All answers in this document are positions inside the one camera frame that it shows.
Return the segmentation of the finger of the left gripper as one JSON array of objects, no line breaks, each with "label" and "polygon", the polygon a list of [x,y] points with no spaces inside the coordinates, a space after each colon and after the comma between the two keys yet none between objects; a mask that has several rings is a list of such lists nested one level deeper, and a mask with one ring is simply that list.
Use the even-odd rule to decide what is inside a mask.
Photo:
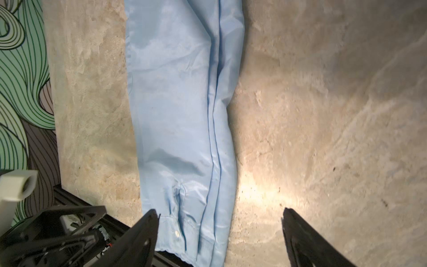
[{"label": "finger of the left gripper", "polygon": [[100,253],[100,234],[26,241],[1,250],[2,267],[83,267]]},{"label": "finger of the left gripper", "polygon": [[[79,236],[90,230],[106,215],[104,206],[54,206],[37,215],[24,219],[1,236],[1,246],[24,243],[35,240],[61,238],[65,236]],[[62,221],[66,215],[91,214],[81,226],[74,231],[68,231]]]}]

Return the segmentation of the light blue long sleeve shirt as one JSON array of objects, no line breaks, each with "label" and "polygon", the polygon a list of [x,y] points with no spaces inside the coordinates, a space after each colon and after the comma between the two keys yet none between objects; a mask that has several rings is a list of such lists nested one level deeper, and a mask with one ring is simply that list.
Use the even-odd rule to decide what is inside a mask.
[{"label": "light blue long sleeve shirt", "polygon": [[155,249],[222,267],[237,190],[227,107],[245,37],[241,1],[125,1],[127,88],[142,211]]}]

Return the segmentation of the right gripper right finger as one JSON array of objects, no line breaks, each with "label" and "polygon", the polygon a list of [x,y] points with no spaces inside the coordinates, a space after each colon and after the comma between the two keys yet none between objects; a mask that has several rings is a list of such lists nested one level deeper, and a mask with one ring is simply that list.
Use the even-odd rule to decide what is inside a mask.
[{"label": "right gripper right finger", "polygon": [[294,209],[284,209],[281,222],[292,267],[355,267]]}]

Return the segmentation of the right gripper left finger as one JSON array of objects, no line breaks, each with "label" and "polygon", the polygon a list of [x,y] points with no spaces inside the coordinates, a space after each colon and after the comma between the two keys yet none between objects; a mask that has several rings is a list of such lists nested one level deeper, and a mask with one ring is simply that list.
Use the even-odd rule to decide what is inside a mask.
[{"label": "right gripper left finger", "polygon": [[108,249],[94,267],[150,267],[152,265],[159,217],[149,210],[132,228]]}]

